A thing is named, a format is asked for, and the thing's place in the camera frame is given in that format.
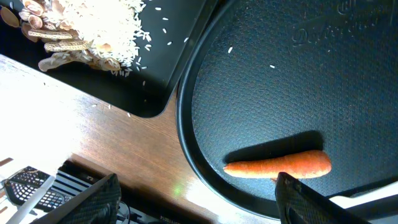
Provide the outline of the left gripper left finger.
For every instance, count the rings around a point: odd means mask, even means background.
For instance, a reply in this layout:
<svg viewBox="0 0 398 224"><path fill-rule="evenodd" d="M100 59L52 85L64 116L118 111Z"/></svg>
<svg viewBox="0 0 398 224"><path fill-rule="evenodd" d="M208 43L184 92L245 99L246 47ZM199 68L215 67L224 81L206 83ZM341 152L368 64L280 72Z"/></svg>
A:
<svg viewBox="0 0 398 224"><path fill-rule="evenodd" d="M121 201L118 176L110 174L33 224L115 224Z"/></svg>

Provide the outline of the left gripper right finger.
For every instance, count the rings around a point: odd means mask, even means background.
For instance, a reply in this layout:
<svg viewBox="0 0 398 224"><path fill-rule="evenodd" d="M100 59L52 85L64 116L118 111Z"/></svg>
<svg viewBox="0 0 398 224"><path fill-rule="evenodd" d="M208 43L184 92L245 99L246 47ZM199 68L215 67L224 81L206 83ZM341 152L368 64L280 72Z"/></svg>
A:
<svg viewBox="0 0 398 224"><path fill-rule="evenodd" d="M281 172L275 198L283 224L368 224L369 222L331 202L291 175Z"/></svg>

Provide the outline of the white rice pile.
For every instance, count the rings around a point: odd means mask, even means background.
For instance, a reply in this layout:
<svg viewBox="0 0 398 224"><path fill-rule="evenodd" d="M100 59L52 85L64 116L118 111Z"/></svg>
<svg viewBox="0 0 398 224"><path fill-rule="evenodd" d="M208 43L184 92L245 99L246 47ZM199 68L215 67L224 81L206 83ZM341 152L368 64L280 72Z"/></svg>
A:
<svg viewBox="0 0 398 224"><path fill-rule="evenodd" d="M138 41L144 40L144 49L151 49L151 33L143 28L141 13L146 10L147 1L74 1L71 9L78 9L81 14L72 14L75 28L80 34L94 39L100 45L109 44L110 52L100 55L115 58L121 70L113 75L127 77L133 70L148 68L141 62Z"/></svg>

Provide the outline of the black rectangular tray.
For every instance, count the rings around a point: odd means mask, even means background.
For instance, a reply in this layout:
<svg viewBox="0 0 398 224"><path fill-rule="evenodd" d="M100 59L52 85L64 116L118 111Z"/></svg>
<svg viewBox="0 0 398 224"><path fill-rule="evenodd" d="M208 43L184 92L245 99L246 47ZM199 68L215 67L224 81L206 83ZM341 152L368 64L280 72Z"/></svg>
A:
<svg viewBox="0 0 398 224"><path fill-rule="evenodd" d="M22 1L2 1L1 6L18 13ZM153 0L141 13L143 28L151 33L151 49L138 41L141 62L148 66L133 70L127 77L95 70L84 63L71 62L44 72L85 93L106 101L110 106L142 118L161 114L204 31L216 1ZM1 54L40 72L38 63L50 57L41 40L27 39L20 29L1 19Z"/></svg>

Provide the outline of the round black serving tray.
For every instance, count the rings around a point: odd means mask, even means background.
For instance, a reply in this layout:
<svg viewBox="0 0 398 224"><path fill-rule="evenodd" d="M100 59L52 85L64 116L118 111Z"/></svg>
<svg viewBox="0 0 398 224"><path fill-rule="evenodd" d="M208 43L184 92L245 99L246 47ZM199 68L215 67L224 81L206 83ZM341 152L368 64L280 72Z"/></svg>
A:
<svg viewBox="0 0 398 224"><path fill-rule="evenodd" d="M397 180L397 1L229 1L203 35L177 100L199 179L230 204L277 219L274 184L224 172L309 150L331 159L318 193Z"/></svg>

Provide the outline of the black keyboard below table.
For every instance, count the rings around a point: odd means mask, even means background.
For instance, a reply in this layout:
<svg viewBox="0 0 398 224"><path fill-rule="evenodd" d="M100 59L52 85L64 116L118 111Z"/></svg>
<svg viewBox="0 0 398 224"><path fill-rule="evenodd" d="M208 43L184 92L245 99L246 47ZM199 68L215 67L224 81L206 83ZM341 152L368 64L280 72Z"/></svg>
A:
<svg viewBox="0 0 398 224"><path fill-rule="evenodd" d="M14 205L22 206L49 177L48 174L27 166L3 182L6 195ZM71 198L72 196L51 187L37 202L35 208L50 212Z"/></svg>

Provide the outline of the orange carrot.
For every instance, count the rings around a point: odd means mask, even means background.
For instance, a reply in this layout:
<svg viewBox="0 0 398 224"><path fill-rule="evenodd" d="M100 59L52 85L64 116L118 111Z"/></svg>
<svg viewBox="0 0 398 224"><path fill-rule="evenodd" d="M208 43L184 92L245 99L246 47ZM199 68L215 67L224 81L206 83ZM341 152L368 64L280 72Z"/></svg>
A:
<svg viewBox="0 0 398 224"><path fill-rule="evenodd" d="M328 174L332 164L326 153L312 150L260 161L232 162L223 170L233 177L247 179L276 179L280 172L296 179L312 179Z"/></svg>

